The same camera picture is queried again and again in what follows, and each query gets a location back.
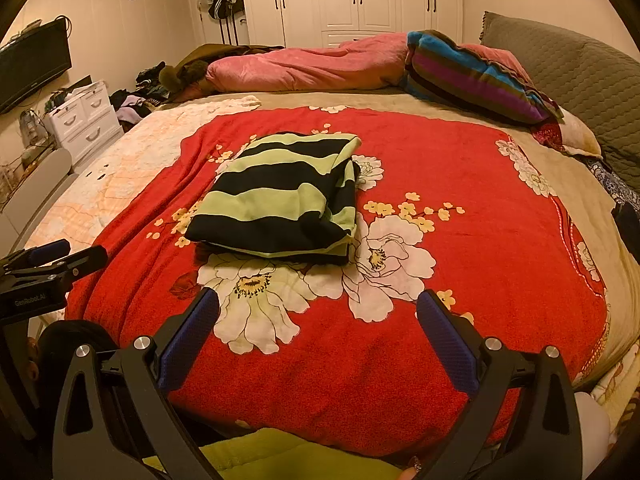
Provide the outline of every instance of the cabinet handle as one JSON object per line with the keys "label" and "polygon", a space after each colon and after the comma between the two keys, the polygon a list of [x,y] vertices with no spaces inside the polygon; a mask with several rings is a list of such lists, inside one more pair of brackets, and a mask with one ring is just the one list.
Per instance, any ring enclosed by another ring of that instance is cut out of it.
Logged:
{"label": "cabinet handle", "polygon": [[89,134],[86,136],[86,140],[88,140],[89,142],[94,142],[95,139],[97,139],[98,137],[100,137],[100,126],[98,126],[98,129],[95,132],[95,135]]}

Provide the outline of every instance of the white drawer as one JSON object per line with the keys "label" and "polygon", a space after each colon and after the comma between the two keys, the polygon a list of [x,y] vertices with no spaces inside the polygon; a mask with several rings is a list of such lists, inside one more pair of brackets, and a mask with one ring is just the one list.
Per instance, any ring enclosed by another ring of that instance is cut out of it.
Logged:
{"label": "white drawer", "polygon": [[322,33],[322,46],[325,48],[335,48],[340,46],[343,41],[363,40],[364,38],[370,38],[371,36],[377,36],[381,32],[363,32],[358,30],[345,30],[323,32]]}
{"label": "white drawer", "polygon": [[69,150],[75,164],[92,149],[100,146],[119,127],[116,112],[110,105],[103,115],[92,121],[89,126],[67,137],[62,142],[62,147]]}
{"label": "white drawer", "polygon": [[89,120],[101,115],[111,106],[107,89],[102,85],[82,95],[80,100],[82,101],[84,113]]}
{"label": "white drawer", "polygon": [[47,116],[47,123],[60,142],[86,126],[87,117],[80,98],[72,99],[56,110],[57,113]]}

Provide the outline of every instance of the red blanket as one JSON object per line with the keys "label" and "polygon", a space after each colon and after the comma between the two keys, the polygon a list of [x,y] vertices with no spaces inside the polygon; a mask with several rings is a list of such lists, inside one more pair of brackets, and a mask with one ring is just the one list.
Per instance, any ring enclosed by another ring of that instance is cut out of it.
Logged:
{"label": "red blanket", "polygon": [[[209,256],[182,236],[225,161],[284,130],[362,139],[346,267]],[[369,456],[425,449],[466,401],[415,319],[425,287],[510,348],[558,346],[572,377],[599,357],[606,321],[602,281],[549,184],[506,134],[469,123],[352,108],[219,117],[95,242],[110,264],[76,286],[67,317],[100,323],[120,345],[155,333],[201,285],[220,296],[173,402]]]}

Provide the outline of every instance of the blue gripper pad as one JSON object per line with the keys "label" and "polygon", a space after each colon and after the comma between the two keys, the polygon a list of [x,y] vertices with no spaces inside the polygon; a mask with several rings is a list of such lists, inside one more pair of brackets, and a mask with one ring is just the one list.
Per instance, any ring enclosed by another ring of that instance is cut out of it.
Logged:
{"label": "blue gripper pad", "polygon": [[472,397],[480,388],[476,358],[440,306],[427,291],[418,296],[418,322],[442,363],[453,387]]}
{"label": "blue gripper pad", "polygon": [[218,320],[218,295],[212,288],[203,290],[200,301],[160,357],[158,387],[164,394],[182,387],[213,325]]}
{"label": "blue gripper pad", "polygon": [[58,240],[29,251],[27,261],[30,266],[39,267],[67,256],[71,251],[71,245],[67,240]]}

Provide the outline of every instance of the black and green striped shirt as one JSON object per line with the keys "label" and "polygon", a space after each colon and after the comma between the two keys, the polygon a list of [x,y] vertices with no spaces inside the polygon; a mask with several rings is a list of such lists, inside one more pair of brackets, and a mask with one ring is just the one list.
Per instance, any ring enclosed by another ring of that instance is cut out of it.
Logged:
{"label": "black and green striped shirt", "polygon": [[360,139],[282,132],[252,142],[220,174],[185,236],[215,250],[346,264]]}

